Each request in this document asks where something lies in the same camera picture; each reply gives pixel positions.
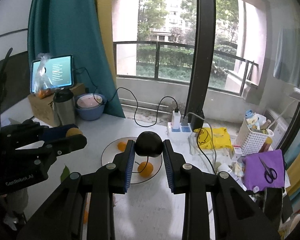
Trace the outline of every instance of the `white basket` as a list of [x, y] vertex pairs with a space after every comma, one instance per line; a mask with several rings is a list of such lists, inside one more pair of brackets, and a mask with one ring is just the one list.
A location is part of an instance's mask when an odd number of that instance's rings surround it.
[[240, 145], [243, 155], [257, 153], [265, 143], [266, 138], [272, 138], [274, 135], [271, 130], [267, 129], [267, 131], [268, 134], [251, 131], [244, 119], [235, 144]]

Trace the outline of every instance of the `tree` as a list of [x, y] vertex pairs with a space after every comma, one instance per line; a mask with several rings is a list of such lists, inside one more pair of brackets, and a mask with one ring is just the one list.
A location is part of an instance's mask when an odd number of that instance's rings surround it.
[[229, 32], [229, 42], [236, 42], [239, 23], [238, 0], [216, 0], [216, 19], [223, 23], [219, 26], [220, 30]]
[[139, 0], [138, 11], [138, 41], [145, 41], [152, 28], [161, 28], [165, 23], [164, 0]]
[[194, 45], [197, 24], [197, 0], [182, 0], [180, 7], [185, 10], [185, 12], [180, 14], [180, 17], [190, 23], [190, 29], [183, 34], [183, 40], [186, 44]]
[[[182, 0], [181, 8], [185, 11], [180, 14], [181, 18], [190, 23], [190, 29], [184, 35], [185, 42], [193, 45], [195, 42], [195, 29], [197, 21], [197, 0]], [[239, 22], [238, 0], [216, 0], [217, 29], [220, 29], [223, 40], [230, 43], [236, 41]]]
[[181, 43], [183, 41], [183, 30], [179, 27], [172, 27], [170, 29], [172, 40], [175, 43]]

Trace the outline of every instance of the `purple scissors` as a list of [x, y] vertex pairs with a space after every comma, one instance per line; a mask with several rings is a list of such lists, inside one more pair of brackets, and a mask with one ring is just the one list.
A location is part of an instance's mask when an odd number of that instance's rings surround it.
[[259, 157], [259, 160], [261, 161], [262, 165], [263, 165], [264, 168], [265, 168], [265, 179], [266, 179], [266, 181], [267, 181], [269, 184], [273, 183], [273, 181], [274, 181], [275, 179], [277, 179], [277, 177], [278, 177], [277, 172], [275, 171], [275, 169], [269, 168], [269, 167], [265, 164], [265, 162], [264, 162], [263, 160], [260, 159], [260, 157]]

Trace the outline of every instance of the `white table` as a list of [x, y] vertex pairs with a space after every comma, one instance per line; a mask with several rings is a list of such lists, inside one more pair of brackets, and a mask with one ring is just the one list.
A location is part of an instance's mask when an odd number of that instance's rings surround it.
[[[21, 107], [25, 107], [26, 111], [29, 110], [26, 104], [18, 104], [13, 107], [14, 109], [9, 110], [10, 114], [5, 113], [4, 117], [14, 118], [12, 113], [16, 111], [20, 113]], [[32, 216], [60, 185], [60, 176], [65, 165], [70, 172], [77, 171], [82, 175], [92, 173], [101, 167], [101, 154], [105, 147], [116, 139], [128, 136], [137, 137], [147, 130], [156, 132], [162, 140], [168, 139], [165, 126], [154, 125], [143, 128], [136, 125], [134, 120], [106, 114], [92, 122], [78, 119], [77, 125], [88, 140], [87, 146], [82, 150], [58, 157], [49, 169], [49, 178], [28, 188], [29, 203], [25, 209], [27, 218]], [[189, 154], [188, 140], [185, 139], [178, 144], [172, 142], [172, 146], [175, 152], [183, 154], [187, 163], [193, 164], [202, 171], [211, 171], [203, 155]], [[205, 150], [205, 153], [212, 159], [211, 150]], [[115, 198], [117, 202], [114, 207], [116, 239], [181, 239], [185, 196], [171, 193], [164, 165], [155, 177], [142, 184], [131, 185], [128, 193], [116, 194]], [[212, 205], [209, 200], [208, 194], [209, 209], [211, 209]], [[211, 239], [214, 239], [213, 212], [210, 214], [210, 235]]]

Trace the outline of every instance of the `black sphere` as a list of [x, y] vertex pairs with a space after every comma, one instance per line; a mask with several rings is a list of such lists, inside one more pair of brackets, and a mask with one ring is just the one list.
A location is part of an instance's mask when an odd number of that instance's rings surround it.
[[163, 142], [155, 132], [146, 131], [140, 133], [134, 149], [139, 156], [158, 157], [163, 151]]

